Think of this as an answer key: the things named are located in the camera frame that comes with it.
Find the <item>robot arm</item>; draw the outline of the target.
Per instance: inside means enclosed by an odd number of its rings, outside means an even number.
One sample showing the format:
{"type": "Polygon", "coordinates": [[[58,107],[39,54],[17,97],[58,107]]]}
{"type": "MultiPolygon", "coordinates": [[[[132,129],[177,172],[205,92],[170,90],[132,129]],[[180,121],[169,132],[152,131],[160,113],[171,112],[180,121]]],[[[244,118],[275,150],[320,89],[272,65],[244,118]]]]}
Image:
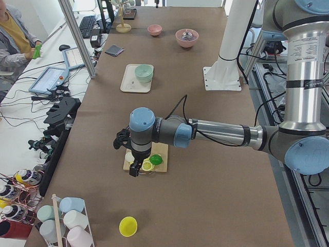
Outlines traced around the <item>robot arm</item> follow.
{"type": "Polygon", "coordinates": [[[267,1],[262,29],[283,33],[288,40],[284,121],[277,127],[249,127],[176,116],[159,118],[148,108],[137,108],[130,114],[127,131],[127,148],[134,157],[130,175],[138,176],[152,143],[185,148],[201,138],[267,152],[304,175],[328,167],[326,127],[320,121],[328,1],[267,1]]]}

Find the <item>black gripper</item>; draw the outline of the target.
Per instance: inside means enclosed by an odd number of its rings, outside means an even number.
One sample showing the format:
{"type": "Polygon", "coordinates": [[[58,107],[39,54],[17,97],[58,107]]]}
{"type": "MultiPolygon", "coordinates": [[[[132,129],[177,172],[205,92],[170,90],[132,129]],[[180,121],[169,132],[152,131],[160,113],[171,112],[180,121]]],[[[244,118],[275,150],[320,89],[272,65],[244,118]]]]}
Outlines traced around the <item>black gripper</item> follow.
{"type": "Polygon", "coordinates": [[[132,149],[132,155],[134,157],[134,161],[130,165],[129,175],[137,177],[139,176],[139,171],[142,167],[143,161],[150,156],[150,149],[141,152],[132,149]]]}

